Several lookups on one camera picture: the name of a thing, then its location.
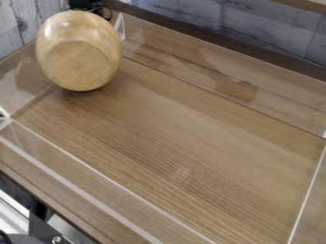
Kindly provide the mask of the wooden bowl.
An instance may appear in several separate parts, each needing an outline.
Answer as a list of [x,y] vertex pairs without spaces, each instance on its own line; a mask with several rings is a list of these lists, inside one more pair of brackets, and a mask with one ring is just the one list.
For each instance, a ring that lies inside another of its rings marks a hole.
[[50,81],[66,90],[106,86],[123,59],[123,42],[113,24],[97,14],[67,10],[41,26],[37,57]]

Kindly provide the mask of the clear acrylic corner bracket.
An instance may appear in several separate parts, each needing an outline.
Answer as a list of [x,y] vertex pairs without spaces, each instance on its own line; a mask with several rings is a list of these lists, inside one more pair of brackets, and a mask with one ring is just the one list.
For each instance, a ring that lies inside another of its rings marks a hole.
[[126,30],[125,30],[125,18],[123,18],[123,14],[119,13],[118,15],[118,19],[115,22],[115,30],[119,34],[121,40],[123,42],[125,38],[126,38]]

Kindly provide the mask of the black metal table bracket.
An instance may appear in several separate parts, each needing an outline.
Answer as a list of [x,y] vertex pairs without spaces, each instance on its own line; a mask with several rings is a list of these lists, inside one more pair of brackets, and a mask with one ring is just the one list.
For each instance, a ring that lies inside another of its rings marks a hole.
[[29,235],[45,244],[70,244],[65,236],[34,213],[30,213]]

